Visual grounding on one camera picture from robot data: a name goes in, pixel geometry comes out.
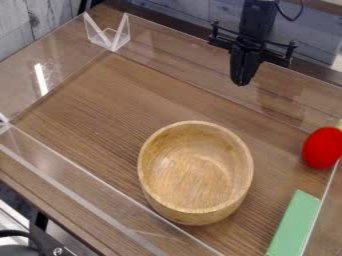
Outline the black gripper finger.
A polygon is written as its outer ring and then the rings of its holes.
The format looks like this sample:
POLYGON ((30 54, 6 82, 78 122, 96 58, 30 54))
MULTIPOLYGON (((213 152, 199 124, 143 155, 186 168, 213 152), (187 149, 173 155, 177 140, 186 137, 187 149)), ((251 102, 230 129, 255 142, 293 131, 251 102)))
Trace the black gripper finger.
POLYGON ((230 74, 231 80, 235 84, 243 83, 243 66, 245 66, 245 52, 239 46, 234 46, 231 49, 231 60, 230 60, 230 74))
POLYGON ((243 63, 243 84, 247 85, 257 73, 261 64, 261 55, 258 51, 250 51, 245 54, 243 63))

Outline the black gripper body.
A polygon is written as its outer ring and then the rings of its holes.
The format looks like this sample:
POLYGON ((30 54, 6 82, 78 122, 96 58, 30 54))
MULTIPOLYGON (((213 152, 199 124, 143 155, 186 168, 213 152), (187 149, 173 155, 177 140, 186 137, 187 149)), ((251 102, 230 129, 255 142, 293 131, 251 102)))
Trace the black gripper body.
POLYGON ((234 46, 239 46, 245 54, 258 51, 261 63, 267 61, 287 67, 298 45, 296 41, 279 43, 270 39, 277 14, 285 15, 279 0, 245 0, 238 29, 226 28, 215 20, 209 43, 227 49, 230 54, 234 46))

